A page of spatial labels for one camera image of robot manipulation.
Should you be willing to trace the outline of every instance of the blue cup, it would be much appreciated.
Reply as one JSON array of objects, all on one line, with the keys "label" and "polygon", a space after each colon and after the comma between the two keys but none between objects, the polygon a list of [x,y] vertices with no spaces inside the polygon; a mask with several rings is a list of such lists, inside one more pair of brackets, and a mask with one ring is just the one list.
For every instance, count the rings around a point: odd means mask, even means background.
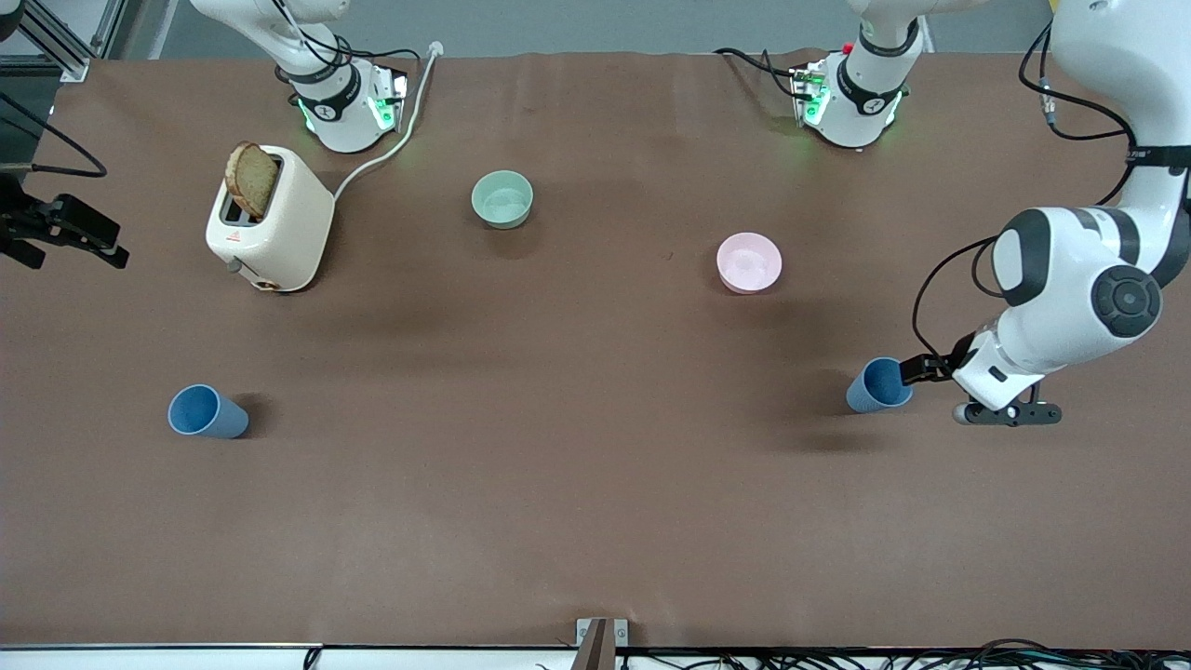
[{"label": "blue cup", "polygon": [[179,436],[231,440],[248,431],[248,413],[211,387],[195,384],[170,401],[169,427]]},{"label": "blue cup", "polygon": [[902,364],[888,357],[865,364],[848,387],[848,407],[859,414],[902,407],[911,397],[913,389],[902,384]]}]

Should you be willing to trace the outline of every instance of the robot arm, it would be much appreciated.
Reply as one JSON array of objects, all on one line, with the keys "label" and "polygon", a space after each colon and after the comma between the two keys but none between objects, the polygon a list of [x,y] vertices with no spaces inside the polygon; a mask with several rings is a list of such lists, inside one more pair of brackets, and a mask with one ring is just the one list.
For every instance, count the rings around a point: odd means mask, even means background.
[{"label": "robot arm", "polygon": [[263,49],[298,92],[306,126],[332,151],[372,146],[398,125],[404,75],[353,60],[323,21],[350,0],[191,0],[200,13]]},{"label": "robot arm", "polygon": [[[1189,21],[1184,0],[1060,5],[1054,56],[1124,112],[1133,169],[1117,207],[1030,208],[998,236],[993,271],[1009,307],[948,357],[974,401],[958,419],[1016,413],[1042,378],[1137,342],[1161,315],[1161,289],[1191,251],[1191,46],[1179,37]],[[903,364],[903,382],[923,381],[918,372]]]},{"label": "robot arm", "polygon": [[796,76],[794,114],[840,146],[874,142],[893,123],[905,77],[922,54],[918,17],[958,12],[986,0],[848,0],[860,15],[860,37],[849,52],[834,52]]}]

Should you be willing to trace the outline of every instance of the toast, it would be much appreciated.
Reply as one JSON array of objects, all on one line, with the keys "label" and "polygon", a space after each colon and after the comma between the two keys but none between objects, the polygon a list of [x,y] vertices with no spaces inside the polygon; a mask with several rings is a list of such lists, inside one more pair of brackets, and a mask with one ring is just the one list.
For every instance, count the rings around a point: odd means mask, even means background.
[{"label": "toast", "polygon": [[254,142],[241,142],[227,157],[224,169],[227,192],[249,215],[264,218],[269,195],[278,181],[278,165],[264,149]]}]

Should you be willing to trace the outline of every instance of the black clamp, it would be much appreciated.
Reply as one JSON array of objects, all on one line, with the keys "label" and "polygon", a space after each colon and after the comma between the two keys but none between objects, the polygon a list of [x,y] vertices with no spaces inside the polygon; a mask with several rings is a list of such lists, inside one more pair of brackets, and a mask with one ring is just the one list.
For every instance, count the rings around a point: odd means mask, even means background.
[{"label": "black clamp", "polygon": [[17,177],[0,174],[0,253],[37,269],[45,251],[25,239],[89,251],[107,264],[124,268],[129,251],[117,244],[120,225],[69,194],[51,202],[29,195]]},{"label": "black clamp", "polygon": [[1166,167],[1179,174],[1191,168],[1191,146],[1130,146],[1124,162],[1131,167]]},{"label": "black clamp", "polygon": [[[968,362],[975,332],[966,334],[946,357],[918,355],[902,362],[902,384],[921,382],[949,382],[953,375]],[[1062,408],[1039,400],[1041,384],[1030,387],[1028,400],[1015,400],[1003,409],[991,411],[968,396],[969,402],[955,408],[955,421],[965,426],[1050,426],[1062,421]]]},{"label": "black clamp", "polygon": [[955,421],[965,426],[1054,426],[1062,421],[1062,408],[1054,403],[1039,400],[1041,384],[1030,387],[1027,401],[1015,400],[1002,409],[991,411],[983,405],[972,402],[955,408]]},{"label": "black clamp", "polygon": [[968,359],[968,350],[972,349],[972,340],[975,332],[965,334],[952,347],[952,353],[946,357],[935,355],[918,355],[911,359],[902,362],[902,384],[918,384],[921,382],[949,382],[952,372],[962,368]]}]

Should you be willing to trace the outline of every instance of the wires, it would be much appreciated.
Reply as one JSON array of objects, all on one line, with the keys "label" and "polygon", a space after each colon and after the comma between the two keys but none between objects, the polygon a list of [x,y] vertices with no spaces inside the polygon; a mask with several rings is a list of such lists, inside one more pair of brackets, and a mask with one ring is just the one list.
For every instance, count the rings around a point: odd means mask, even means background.
[{"label": "wires", "polygon": [[[1047,75],[1046,75],[1046,60],[1047,60],[1047,55],[1050,52],[1050,29],[1052,29],[1050,24],[1047,24],[1047,26],[1042,30],[1042,35],[1041,36],[1045,36],[1045,37],[1042,39],[1042,52],[1039,55],[1039,86],[1041,86],[1042,88],[1046,88],[1047,90],[1050,90],[1050,82],[1049,82],[1049,79],[1047,79]],[[1029,60],[1030,60],[1031,55],[1033,55],[1033,51],[1025,54],[1025,62],[1027,63],[1029,63]],[[1045,98],[1053,98],[1053,96],[1054,95],[1046,95]],[[1074,142],[1087,142],[1090,139],[1106,139],[1109,137],[1120,137],[1120,136],[1122,136],[1122,134],[1125,133],[1125,127],[1127,127],[1127,126],[1122,126],[1122,127],[1120,127],[1117,130],[1110,130],[1108,132],[1097,132],[1095,134],[1068,134],[1068,133],[1059,130],[1058,119],[1055,118],[1055,113],[1053,111],[1048,111],[1046,113],[1046,124],[1050,129],[1050,132],[1054,132],[1056,136],[1059,136],[1059,137],[1061,137],[1064,139],[1071,139],[1071,140],[1074,140]]]},{"label": "wires", "polygon": [[[50,131],[51,133],[54,133],[55,136],[57,136],[58,139],[66,142],[75,151],[79,151],[79,154],[81,154],[82,157],[87,158],[87,161],[92,165],[95,167],[95,169],[77,169],[77,168],[64,168],[64,167],[57,167],[57,165],[43,165],[43,164],[38,164],[38,163],[32,163],[32,165],[30,168],[31,171],[49,171],[49,173],[54,173],[54,174],[66,174],[66,175],[70,175],[70,176],[89,176],[89,177],[95,177],[95,179],[98,179],[100,176],[107,176],[107,168],[104,165],[104,163],[99,162],[99,158],[96,158],[95,156],[91,155],[91,151],[88,151],[87,149],[83,149],[81,144],[79,144],[74,139],[70,139],[69,137],[67,137],[66,133],[63,133],[61,130],[58,130],[58,129],[54,127],[52,125],[50,125],[49,121],[42,120],[40,117],[38,117],[33,112],[26,109],[20,102],[17,102],[12,98],[10,98],[7,93],[5,93],[2,90],[0,90],[0,100],[4,100],[5,102],[7,102],[10,106],[12,106],[12,108],[14,108],[18,112],[20,112],[20,114],[24,115],[25,118],[27,118],[29,120],[36,123],[37,125],[42,126],[43,129],[45,129],[45,130]],[[24,126],[18,126],[18,127],[21,127],[23,130],[27,130]]]},{"label": "wires", "polygon": [[993,290],[992,288],[985,286],[984,281],[980,281],[980,274],[978,271],[980,268],[980,256],[983,256],[984,252],[989,250],[989,246],[993,245],[994,243],[996,238],[992,242],[989,242],[987,244],[981,244],[980,248],[975,250],[975,255],[972,256],[972,283],[975,283],[975,287],[979,288],[980,292],[984,293],[985,295],[989,295],[991,298],[1004,298],[1005,296],[1004,293]]},{"label": "wires", "polygon": [[[1046,69],[1045,69],[1046,68],[1046,46],[1049,46],[1049,44],[1050,44],[1050,27],[1052,27],[1052,24],[1053,24],[1053,21],[1049,23],[1049,24],[1047,24],[1046,27],[1042,29],[1042,32],[1039,33],[1037,38],[1034,39],[1034,43],[1030,44],[1030,48],[1025,51],[1025,56],[1022,57],[1022,64],[1017,68],[1017,80],[1021,81],[1022,84],[1025,86],[1027,88],[1029,88],[1030,90],[1034,90],[1039,95],[1042,95],[1043,112],[1046,113],[1047,125],[1050,126],[1050,131],[1054,132],[1055,134],[1058,134],[1059,137],[1062,137],[1064,139],[1075,139],[1075,140],[1104,139],[1105,137],[1116,137],[1118,134],[1124,134],[1125,137],[1129,138],[1129,146],[1130,148],[1131,146],[1136,146],[1137,145],[1137,137],[1136,137],[1136,134],[1134,134],[1133,127],[1129,125],[1129,121],[1127,121],[1124,119],[1124,117],[1122,117],[1121,114],[1114,112],[1112,109],[1110,109],[1110,108],[1108,108],[1104,105],[1100,105],[1098,102],[1093,102],[1091,100],[1085,100],[1083,98],[1079,98],[1079,96],[1075,96],[1075,95],[1071,95],[1068,93],[1060,93],[1060,92],[1050,88],[1049,83],[1047,83],[1047,81],[1046,81],[1046,74],[1045,74],[1046,73]],[[1039,49],[1039,45],[1043,44],[1043,43],[1046,45],[1043,46],[1042,60],[1040,61],[1040,64],[1039,64],[1039,73],[1041,75],[1041,83],[1035,83],[1035,82],[1030,81],[1029,77],[1025,76],[1025,69],[1029,65],[1030,60],[1034,57],[1034,51],[1036,51]],[[1120,125],[1121,130],[1120,131],[1112,131],[1112,132],[1100,132],[1100,133],[1096,133],[1096,134],[1085,134],[1085,136],[1068,134],[1066,132],[1062,132],[1061,130],[1059,130],[1055,126],[1054,112],[1050,109],[1050,105],[1053,102],[1049,101],[1052,98],[1055,99],[1055,100],[1062,100],[1065,102],[1071,102],[1073,105],[1079,105],[1080,107],[1086,107],[1086,108],[1092,109],[1095,112],[1099,112],[1100,114],[1104,114],[1105,117],[1108,117],[1109,119],[1111,119],[1114,123],[1116,123],[1117,125]],[[1125,164],[1124,173],[1121,175],[1121,179],[1118,179],[1117,182],[1116,182],[1116,184],[1112,187],[1112,189],[1109,190],[1109,194],[1105,195],[1105,196],[1103,196],[1103,198],[1100,198],[1099,201],[1097,201],[1096,203],[1097,205],[1104,205],[1109,200],[1111,200],[1112,198],[1115,198],[1117,195],[1117,193],[1121,192],[1121,188],[1124,187],[1125,181],[1129,180],[1129,176],[1131,174],[1133,174],[1133,164]]]},{"label": "wires", "polygon": [[[719,55],[719,56],[736,56],[737,58],[741,58],[742,61],[744,61],[746,63],[753,65],[754,68],[756,68],[759,70],[762,70],[762,71],[769,73],[769,76],[773,77],[773,83],[778,87],[779,90],[781,90],[786,95],[788,95],[788,96],[791,96],[791,98],[793,98],[796,100],[811,100],[810,95],[807,95],[805,93],[796,93],[792,88],[790,88],[786,84],[781,83],[781,80],[778,79],[778,77],[780,76],[780,77],[791,79],[790,69],[792,69],[792,68],[778,69],[778,68],[773,67],[773,61],[769,60],[769,50],[768,49],[763,49],[761,51],[761,60],[760,61],[757,61],[756,58],[749,56],[748,54],[746,54],[746,52],[743,52],[743,51],[741,51],[738,49],[731,49],[731,48],[727,48],[727,46],[723,48],[723,49],[716,49],[713,51],[713,54]],[[798,67],[803,67],[805,64],[806,63],[802,63],[799,65],[793,65],[793,67],[798,68]]]},{"label": "wires", "polygon": [[[338,36],[335,37],[336,44],[332,46],[330,44],[316,39],[314,37],[311,37],[308,32],[303,30],[301,26],[298,24],[298,20],[294,18],[293,13],[289,12],[289,7],[286,6],[285,0],[273,0],[273,6],[276,7],[278,11],[281,12],[281,15],[286,18],[286,21],[289,24],[289,27],[294,29],[294,31],[299,36],[301,36],[303,44],[305,44],[306,49],[324,65],[335,67],[343,64],[337,62],[339,56],[343,56],[344,58],[347,58],[347,62],[350,62],[353,57],[379,58],[382,56],[394,56],[397,54],[409,54],[414,58],[417,58],[419,63],[422,62],[422,55],[414,51],[413,49],[391,49],[388,51],[363,51],[360,49],[353,49],[351,45],[348,44],[345,39]],[[311,42],[322,46],[323,49],[331,51],[332,54],[335,54],[336,57],[328,61],[325,57],[323,57],[322,54],[318,52],[317,49],[311,46]]]},{"label": "wires", "polygon": [[13,127],[15,130],[19,130],[24,134],[27,134],[27,136],[32,137],[35,142],[37,142],[37,140],[39,140],[42,138],[40,134],[33,132],[32,130],[29,130],[27,127],[20,125],[19,123],[17,123],[17,121],[14,121],[12,119],[0,118],[0,123],[5,124],[7,126],[11,126],[11,127]]},{"label": "wires", "polygon": [[355,177],[360,176],[364,170],[372,168],[373,165],[380,164],[380,163],[382,163],[382,162],[392,158],[394,155],[397,155],[398,151],[401,150],[401,146],[405,146],[405,143],[410,140],[410,136],[413,134],[413,124],[417,123],[418,114],[422,112],[422,99],[423,99],[423,96],[425,95],[425,92],[426,92],[426,83],[430,81],[430,71],[434,69],[435,61],[438,60],[438,55],[439,54],[442,54],[442,45],[439,45],[437,43],[431,44],[430,45],[430,61],[426,63],[425,71],[422,73],[422,81],[418,82],[418,93],[417,93],[417,96],[414,98],[414,101],[413,101],[413,113],[410,114],[410,124],[405,127],[405,134],[401,136],[401,139],[397,144],[394,144],[392,149],[389,149],[388,151],[385,151],[384,155],[378,156],[378,157],[375,157],[375,158],[373,158],[370,161],[366,161],[366,162],[361,163],[360,167],[357,167],[356,169],[351,170],[351,173],[348,174],[348,176],[345,176],[343,179],[343,182],[339,183],[339,187],[335,189],[335,199],[336,200],[338,200],[339,195],[343,194],[343,189],[347,188],[349,183],[351,183],[351,180],[354,180]]},{"label": "wires", "polygon": [[923,280],[922,286],[918,288],[918,294],[915,295],[913,298],[913,311],[910,312],[910,327],[913,330],[913,337],[918,339],[918,343],[922,343],[923,347],[927,347],[927,351],[930,352],[930,356],[935,357],[935,361],[939,362],[939,365],[943,369],[943,372],[948,377],[950,377],[952,375],[952,368],[947,364],[946,361],[943,361],[943,357],[939,355],[939,350],[933,347],[930,343],[927,342],[927,339],[922,334],[922,330],[918,328],[918,309],[922,307],[922,296],[927,293],[927,287],[930,286],[931,281],[934,281],[935,275],[937,275],[944,267],[947,267],[947,263],[962,256],[964,253],[971,251],[972,249],[989,246],[996,240],[997,236],[993,234],[992,237],[985,237],[984,239],[978,239],[966,246],[960,248],[959,250],[952,251],[946,258],[939,261],[939,264],[936,264],[935,268],[930,270],[930,274],[927,275],[927,278]]}]

